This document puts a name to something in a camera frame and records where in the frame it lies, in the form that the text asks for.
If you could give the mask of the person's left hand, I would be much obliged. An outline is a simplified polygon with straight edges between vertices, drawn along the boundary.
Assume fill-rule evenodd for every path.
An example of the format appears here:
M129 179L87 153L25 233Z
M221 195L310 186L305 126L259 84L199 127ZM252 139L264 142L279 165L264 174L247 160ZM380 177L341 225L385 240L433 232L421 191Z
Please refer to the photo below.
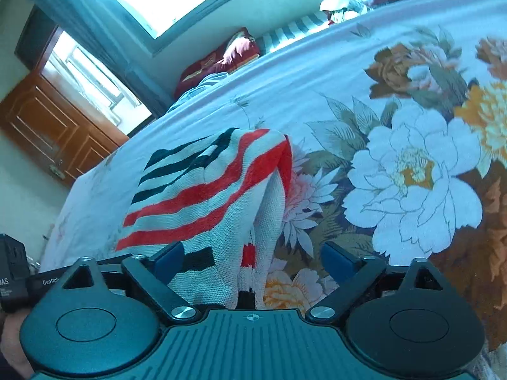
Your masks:
M20 330L30 309L1 312L1 380L30 379L34 375L20 342Z

